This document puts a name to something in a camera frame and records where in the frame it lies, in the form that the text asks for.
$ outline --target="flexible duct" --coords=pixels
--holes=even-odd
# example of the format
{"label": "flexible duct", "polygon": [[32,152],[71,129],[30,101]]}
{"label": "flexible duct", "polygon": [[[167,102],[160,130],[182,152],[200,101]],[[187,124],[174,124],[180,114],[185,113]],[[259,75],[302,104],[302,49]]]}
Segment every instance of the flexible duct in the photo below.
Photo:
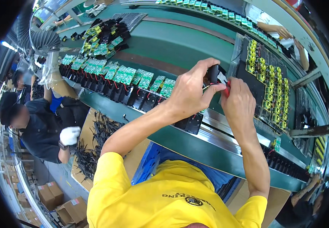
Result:
{"label": "flexible duct", "polygon": [[[32,16],[33,2],[28,2],[18,16],[17,42],[21,48],[29,52],[31,43],[29,39],[29,21]],[[43,53],[59,51],[60,39],[53,31],[31,31],[31,39],[34,47]]]}

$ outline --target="green conveyor belt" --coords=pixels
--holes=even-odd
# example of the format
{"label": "green conveyor belt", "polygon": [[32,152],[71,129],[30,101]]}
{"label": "green conveyor belt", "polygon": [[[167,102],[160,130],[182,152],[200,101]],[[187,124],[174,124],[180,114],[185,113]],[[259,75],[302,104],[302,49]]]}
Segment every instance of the green conveyor belt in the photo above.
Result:
{"label": "green conveyor belt", "polygon": [[[146,12],[149,16],[153,17],[163,17],[185,21],[220,32],[231,38],[235,38],[235,32],[216,23],[206,21],[195,16],[183,15],[179,12],[152,7],[128,9],[127,6],[111,5],[102,11],[98,17],[102,19],[108,19],[114,13],[123,12]],[[93,21],[94,19],[81,18],[81,20],[85,22]],[[68,26],[73,25],[75,25],[74,21],[70,21],[68,24]],[[89,28],[89,25],[74,28],[62,32],[59,35],[61,37],[70,37],[72,33],[81,33],[87,28]],[[131,36],[132,37],[128,41],[130,48],[124,50],[123,52],[133,53],[136,55],[171,63],[184,69],[190,69],[196,64],[198,60],[208,57],[219,59],[221,61],[221,66],[225,69],[228,69],[229,63],[231,61],[231,55],[234,49],[233,44],[210,34],[178,25],[153,21],[142,21],[131,32]],[[82,43],[82,40],[77,40],[74,42],[67,40],[67,42],[63,44],[69,48],[80,48]],[[153,72],[155,75],[165,75],[165,73],[167,73],[157,69],[150,69],[150,67],[141,66],[136,63],[122,62],[122,64],[133,68],[142,68],[144,70]],[[292,81],[296,80],[296,77],[292,74],[291,71],[288,71],[288,77]],[[83,94],[81,99],[91,107],[106,113],[110,118],[116,121],[124,121],[121,118],[123,114],[126,114],[129,120],[132,120],[141,115],[141,113],[135,111],[134,109],[126,107],[122,104],[112,102],[109,99],[96,93]],[[213,98],[210,108],[213,108],[215,111],[223,114],[218,101],[219,95],[217,94]],[[293,128],[295,121],[295,101],[295,92],[292,91],[290,95],[291,111],[289,112],[290,128]],[[270,140],[274,139],[274,137],[261,129],[257,129],[257,132]],[[178,153],[193,158],[198,162],[229,172],[236,176],[244,177],[241,157],[226,152],[216,146],[192,137],[191,135],[173,127],[163,128],[159,132],[151,135],[149,138],[165,147],[175,150]],[[286,149],[305,164],[308,165],[310,163],[311,158],[304,157],[286,135],[281,136],[281,147]],[[278,188],[298,191],[301,188],[302,183],[277,171],[271,171],[271,185]]]}

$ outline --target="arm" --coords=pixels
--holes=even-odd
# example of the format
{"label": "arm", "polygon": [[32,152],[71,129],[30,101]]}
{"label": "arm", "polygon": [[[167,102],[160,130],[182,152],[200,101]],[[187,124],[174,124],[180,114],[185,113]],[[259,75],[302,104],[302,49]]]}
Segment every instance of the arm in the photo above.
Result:
{"label": "arm", "polygon": [[312,189],[316,185],[318,180],[319,180],[319,175],[314,175],[311,182],[305,188],[301,189],[298,193],[296,193],[291,197],[291,204],[293,205],[293,207],[310,189]]}
{"label": "arm", "polygon": [[49,104],[52,103],[52,90],[47,89],[46,85],[44,85],[44,99],[47,100]]}
{"label": "arm", "polygon": [[70,157],[71,157],[71,151],[69,147],[66,150],[63,150],[62,148],[59,149],[58,159],[60,160],[61,163],[67,164]]}
{"label": "arm", "polygon": [[213,95],[225,89],[224,84],[212,85],[202,93],[206,71],[219,63],[213,58],[201,60],[189,72],[178,76],[171,97],[112,134],[103,145],[101,156],[107,152],[125,156],[150,134],[207,108]]}
{"label": "arm", "polygon": [[257,26],[263,29],[266,32],[276,32],[284,39],[291,39],[293,38],[293,35],[289,33],[289,31],[280,25],[268,25],[263,22],[257,22]]}
{"label": "arm", "polygon": [[304,69],[304,71],[307,71],[309,69],[309,60],[306,56],[307,54],[305,53],[304,47],[297,39],[294,39],[294,42],[296,48],[299,50],[301,66]]}
{"label": "arm", "polygon": [[256,100],[248,85],[238,78],[230,78],[229,97],[221,97],[221,106],[243,155],[245,177],[248,181],[249,197],[268,198],[270,191],[270,170],[258,142],[253,124]]}

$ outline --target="white shirt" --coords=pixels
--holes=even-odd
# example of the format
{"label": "white shirt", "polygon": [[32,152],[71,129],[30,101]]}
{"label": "white shirt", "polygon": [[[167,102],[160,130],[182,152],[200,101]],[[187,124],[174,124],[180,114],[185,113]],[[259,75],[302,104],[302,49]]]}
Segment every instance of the white shirt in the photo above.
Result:
{"label": "white shirt", "polygon": [[[263,12],[262,10],[258,9],[257,7],[253,6],[252,4],[247,4],[245,7],[246,16],[249,20],[253,21],[254,23],[263,22],[268,25],[280,25],[278,21],[276,21],[273,17],[269,16],[267,13]],[[269,32],[269,34],[275,38],[276,40],[280,39],[280,35],[276,32]],[[282,39],[279,42],[286,48],[289,49],[292,45],[294,45],[295,57],[297,60],[300,61],[300,53],[299,49],[296,47],[294,39]],[[307,60],[309,61],[308,51],[304,48],[304,52],[306,55]]]}

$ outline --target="hand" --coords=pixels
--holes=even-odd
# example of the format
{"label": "hand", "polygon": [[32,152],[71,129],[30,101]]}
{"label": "hand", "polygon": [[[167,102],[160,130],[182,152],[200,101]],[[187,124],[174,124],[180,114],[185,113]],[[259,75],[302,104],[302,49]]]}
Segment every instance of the hand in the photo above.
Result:
{"label": "hand", "polygon": [[231,127],[233,135],[239,144],[257,140],[257,132],[253,123],[256,99],[253,97],[248,85],[243,80],[231,77],[229,97],[221,96],[221,106],[226,120]]}
{"label": "hand", "polygon": [[77,143],[80,132],[80,127],[66,127],[60,132],[60,142],[65,146],[74,145]]}
{"label": "hand", "polygon": [[284,39],[292,39],[293,38],[293,35],[291,35],[291,33],[289,33],[289,31],[283,26],[277,25],[276,32],[281,37],[283,37]]}
{"label": "hand", "polygon": [[172,121],[183,120],[209,107],[210,101],[217,91],[224,90],[224,84],[211,85],[202,93],[203,77],[208,68],[220,64],[219,60],[208,58],[200,60],[185,74],[178,76],[170,98],[165,103],[171,112]]}
{"label": "hand", "polygon": [[299,49],[299,50],[304,50],[304,47],[302,46],[302,44],[297,40],[294,39],[295,42],[295,46]]}

